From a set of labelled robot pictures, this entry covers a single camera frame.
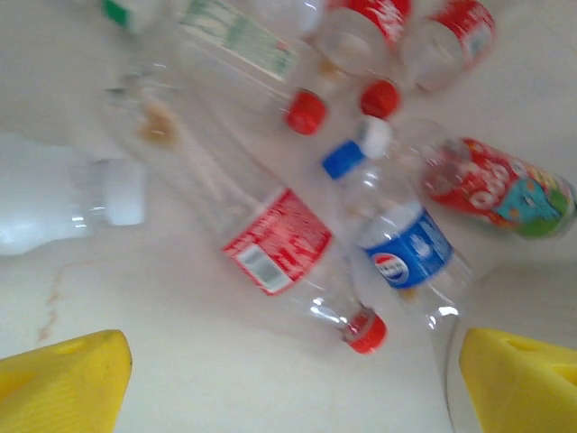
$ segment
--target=brown stain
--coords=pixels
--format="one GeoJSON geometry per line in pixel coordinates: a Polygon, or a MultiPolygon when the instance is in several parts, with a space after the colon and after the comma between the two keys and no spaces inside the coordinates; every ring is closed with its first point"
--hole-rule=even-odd
{"type": "Polygon", "coordinates": [[[58,270],[56,270],[56,275],[52,280],[52,284],[50,285],[49,294],[50,296],[46,300],[46,306],[48,307],[48,322],[46,325],[38,331],[38,340],[36,341],[36,345],[40,345],[42,342],[50,338],[52,335],[52,328],[58,322],[58,311],[57,305],[60,300],[65,299],[66,297],[62,295],[62,284],[64,282],[64,277],[67,271],[74,268],[85,267],[85,266],[93,266],[95,264],[101,263],[108,263],[113,262],[113,260],[88,260],[84,262],[75,262],[75,263],[68,263],[63,266],[60,266],[58,270]]]}
{"type": "Polygon", "coordinates": [[[146,121],[140,136],[149,143],[173,149],[178,141],[178,128],[170,110],[162,104],[152,103],[144,108],[146,121]]]}

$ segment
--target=colorful bottle label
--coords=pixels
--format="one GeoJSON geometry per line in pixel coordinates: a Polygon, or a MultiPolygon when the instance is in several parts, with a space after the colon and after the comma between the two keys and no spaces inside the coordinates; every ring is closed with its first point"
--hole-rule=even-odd
{"type": "Polygon", "coordinates": [[[465,66],[475,66],[492,48],[495,41],[495,20],[477,0],[452,0],[431,17],[459,38],[465,66]]]}
{"type": "Polygon", "coordinates": [[[223,248],[267,295],[279,295],[303,278],[333,234],[292,192],[274,203],[223,248]]]}
{"type": "Polygon", "coordinates": [[[459,162],[459,183],[429,192],[433,200],[527,237],[553,235],[573,216],[574,190],[566,180],[471,138],[463,142],[470,158],[459,162]]]}
{"type": "Polygon", "coordinates": [[[393,289],[421,284],[443,269],[453,256],[453,247],[424,209],[403,233],[364,251],[393,289]]]}
{"type": "Polygon", "coordinates": [[[180,19],[182,28],[284,81],[298,55],[271,32],[227,2],[191,0],[180,19]]]}
{"type": "Polygon", "coordinates": [[[411,13],[411,0],[346,0],[346,7],[373,21],[391,46],[396,46],[411,13]]]}

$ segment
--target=white bottle cap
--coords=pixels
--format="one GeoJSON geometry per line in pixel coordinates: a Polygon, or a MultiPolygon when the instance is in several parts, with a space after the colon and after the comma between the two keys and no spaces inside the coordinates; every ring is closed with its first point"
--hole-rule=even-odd
{"type": "Polygon", "coordinates": [[[357,135],[362,153],[371,160],[385,156],[393,142],[393,128],[386,120],[365,115],[357,135]]]}
{"type": "Polygon", "coordinates": [[[133,226],[145,219],[146,171],[139,162],[102,162],[106,221],[112,226],[133,226]]]}

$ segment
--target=yellow object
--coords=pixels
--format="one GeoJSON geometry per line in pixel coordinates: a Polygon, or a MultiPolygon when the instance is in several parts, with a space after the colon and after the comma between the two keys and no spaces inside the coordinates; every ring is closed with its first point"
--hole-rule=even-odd
{"type": "Polygon", "coordinates": [[[0,360],[0,433],[109,433],[132,370],[120,331],[0,360]]]}
{"type": "Polygon", "coordinates": [[[485,433],[577,432],[577,352],[471,329],[459,360],[485,433]]]}

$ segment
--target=coca-cola label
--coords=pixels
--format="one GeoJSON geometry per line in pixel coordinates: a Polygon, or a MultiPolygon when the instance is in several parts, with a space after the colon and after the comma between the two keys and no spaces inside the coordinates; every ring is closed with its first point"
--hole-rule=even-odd
{"type": "Polygon", "coordinates": [[[493,47],[495,20],[477,0],[452,0],[431,19],[459,38],[467,68],[476,65],[493,47]]]}
{"type": "Polygon", "coordinates": [[[377,24],[390,45],[397,45],[411,12],[411,0],[346,0],[346,7],[377,24]]]}
{"type": "MultiPolygon", "coordinates": [[[[575,210],[574,190],[564,179],[464,138],[470,158],[458,161],[459,183],[431,198],[443,205],[506,227],[520,235],[552,235],[575,210]]],[[[424,182],[434,182],[435,169],[424,182]]]]}
{"type": "Polygon", "coordinates": [[[279,295],[312,269],[331,231],[290,189],[223,248],[268,295],[279,295]]]}

